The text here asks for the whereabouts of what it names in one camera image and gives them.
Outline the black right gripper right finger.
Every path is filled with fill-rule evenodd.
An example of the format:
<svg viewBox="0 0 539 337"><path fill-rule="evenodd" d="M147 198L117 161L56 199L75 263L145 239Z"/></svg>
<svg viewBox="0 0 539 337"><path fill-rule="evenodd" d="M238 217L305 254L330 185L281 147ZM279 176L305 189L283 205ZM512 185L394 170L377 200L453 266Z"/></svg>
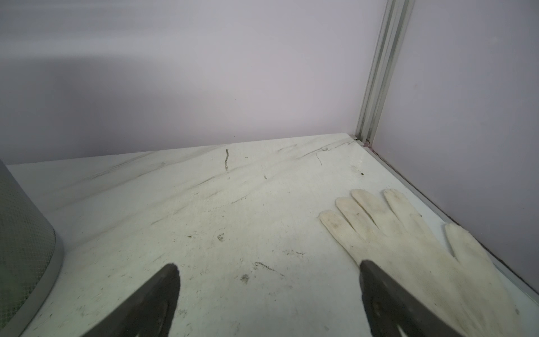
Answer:
<svg viewBox="0 0 539 337"><path fill-rule="evenodd" d="M373 261L359 265L362 302L373 336L459 336Z"/></svg>

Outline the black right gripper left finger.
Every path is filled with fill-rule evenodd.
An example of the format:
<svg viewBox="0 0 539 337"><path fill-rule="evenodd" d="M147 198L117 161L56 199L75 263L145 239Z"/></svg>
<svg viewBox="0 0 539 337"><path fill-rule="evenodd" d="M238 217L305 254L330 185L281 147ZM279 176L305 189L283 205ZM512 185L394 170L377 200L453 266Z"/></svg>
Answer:
<svg viewBox="0 0 539 337"><path fill-rule="evenodd" d="M177 265L166 264L84 335L168 336L180 289L181 277Z"/></svg>

